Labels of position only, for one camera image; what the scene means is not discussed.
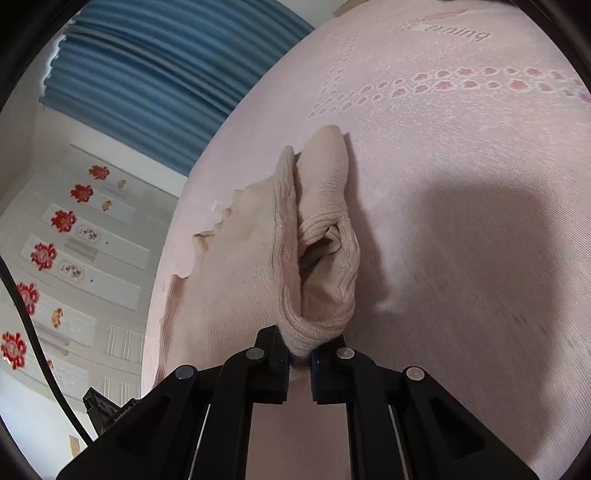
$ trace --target red flower decoration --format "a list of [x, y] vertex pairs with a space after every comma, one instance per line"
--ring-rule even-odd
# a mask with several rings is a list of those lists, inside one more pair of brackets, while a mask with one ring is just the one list
[[60, 233], [67, 233], [72, 230], [72, 225], [76, 223], [76, 215], [74, 212], [65, 212], [58, 210], [54, 218], [51, 219], [51, 224], [57, 228]]
[[18, 284], [18, 292], [21, 294], [22, 300], [27, 307], [29, 315], [35, 314], [35, 304], [39, 301], [39, 292], [35, 288], [35, 284], [31, 283], [28, 287], [20, 282]]
[[53, 244], [37, 244], [35, 251], [31, 254], [31, 262], [36, 263], [41, 270], [49, 270], [53, 266], [53, 261], [57, 257], [57, 250], [53, 248]]
[[2, 334], [2, 356], [12, 365], [12, 369], [25, 366], [25, 353], [27, 346], [21, 338], [21, 334], [12, 335], [10, 332]]
[[104, 180], [111, 172], [107, 167], [99, 167], [98, 165], [93, 165], [88, 170], [88, 173], [90, 173], [95, 178], [95, 180]]
[[78, 203], [88, 202], [92, 194], [94, 194], [94, 190], [90, 185], [86, 187], [84, 185], [80, 185], [79, 183], [76, 184], [74, 190], [70, 190], [70, 196], [74, 197]]

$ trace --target cable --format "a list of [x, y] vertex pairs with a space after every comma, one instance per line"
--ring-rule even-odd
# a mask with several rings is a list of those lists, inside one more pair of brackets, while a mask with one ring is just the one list
[[41, 348], [41, 344], [39, 343], [39, 337], [37, 336], [37, 332], [35, 331], [35, 327], [33, 326], [33, 321], [29, 313], [27, 312], [27, 307], [25, 307], [25, 303], [22, 300], [21, 294], [18, 291], [17, 284], [14, 282], [12, 275], [10, 274], [10, 270], [8, 269], [6, 263], [4, 263], [4, 259], [0, 256], [0, 277], [2, 278], [2, 283], [8, 290], [8, 294], [12, 301], [14, 302], [15, 307], [17, 308], [18, 314], [21, 316], [22, 324], [25, 327], [25, 331], [29, 338], [29, 342], [31, 343], [31, 347], [33, 348], [33, 352], [35, 353], [35, 357], [37, 358], [37, 362], [41, 367], [41, 372], [43, 372], [43, 376], [45, 380], [47, 380], [47, 384], [49, 385], [49, 389], [53, 396], [56, 398], [57, 402], [59, 403], [61, 409], [70, 420], [72, 426], [76, 429], [82, 440], [87, 445], [92, 443], [92, 439], [85, 428], [80, 423], [80, 420], [74, 414], [74, 411], [68, 404], [64, 394], [61, 392], [59, 385], [56, 382], [56, 379], [53, 377], [53, 373], [49, 369], [47, 365], [47, 358], [45, 358], [45, 354]]

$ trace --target metal rivet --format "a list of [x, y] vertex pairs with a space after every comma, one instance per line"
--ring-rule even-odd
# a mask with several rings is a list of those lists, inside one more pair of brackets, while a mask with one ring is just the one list
[[191, 378], [195, 373], [195, 368], [191, 367], [191, 365], [181, 365], [174, 371], [174, 375], [179, 380], [186, 380], [187, 378]]
[[410, 367], [407, 369], [407, 377], [418, 382], [419, 380], [425, 378], [425, 372], [422, 368]]
[[355, 350], [348, 346], [344, 346], [336, 351], [336, 356], [341, 360], [351, 360], [355, 356]]
[[259, 348], [259, 347], [256, 347], [256, 346], [254, 346], [252, 348], [249, 348], [246, 351], [246, 357], [249, 360], [260, 360], [264, 356], [265, 356], [265, 351], [262, 348]]

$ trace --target curtain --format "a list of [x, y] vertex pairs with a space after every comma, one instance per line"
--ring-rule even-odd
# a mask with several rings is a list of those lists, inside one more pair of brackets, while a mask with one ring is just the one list
[[93, 0], [41, 103], [179, 173], [312, 27], [275, 0]]

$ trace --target crumpled cloth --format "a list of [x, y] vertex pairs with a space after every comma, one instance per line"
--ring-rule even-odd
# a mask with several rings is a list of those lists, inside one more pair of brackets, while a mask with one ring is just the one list
[[298, 358], [343, 332], [359, 267], [348, 169], [339, 128], [323, 127], [299, 157], [285, 147], [271, 177], [236, 191], [213, 230], [193, 237], [193, 271], [168, 292], [155, 384], [179, 365], [223, 364], [269, 325]]

